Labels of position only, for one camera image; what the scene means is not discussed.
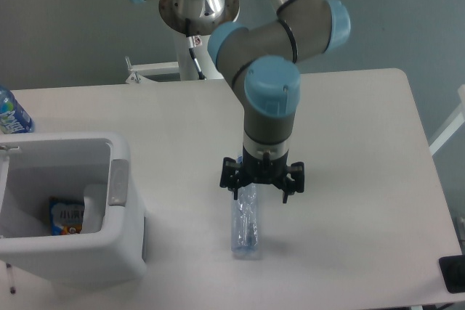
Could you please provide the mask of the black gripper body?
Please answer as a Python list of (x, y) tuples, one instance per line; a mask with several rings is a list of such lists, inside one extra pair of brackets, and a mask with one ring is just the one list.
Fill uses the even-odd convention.
[(278, 189), (288, 189), (291, 179), (288, 178), (287, 160), (288, 152), (277, 159), (255, 158), (244, 147), (239, 184), (242, 187), (251, 183), (272, 184)]

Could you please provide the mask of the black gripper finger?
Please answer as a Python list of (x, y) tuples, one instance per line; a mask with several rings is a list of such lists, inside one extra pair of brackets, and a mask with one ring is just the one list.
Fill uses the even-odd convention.
[(223, 158), (219, 186), (228, 189), (232, 193), (233, 200), (237, 200), (238, 191), (243, 184), (242, 163), (233, 158)]
[(288, 198), (304, 191), (304, 163), (296, 162), (286, 165), (278, 178), (278, 188), (283, 193), (282, 202), (286, 204)]

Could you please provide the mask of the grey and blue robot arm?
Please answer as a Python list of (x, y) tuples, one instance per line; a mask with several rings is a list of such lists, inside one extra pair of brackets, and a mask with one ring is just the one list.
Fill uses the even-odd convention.
[(172, 30), (208, 37), (214, 67), (243, 106), (243, 157), (223, 160), (219, 183), (233, 194), (250, 184), (271, 184), (284, 197), (304, 191), (304, 164), (287, 161), (300, 99), (296, 65), (343, 45), (351, 31), (339, 0), (272, 2), (275, 21), (253, 30), (238, 23), (238, 0), (159, 2)]

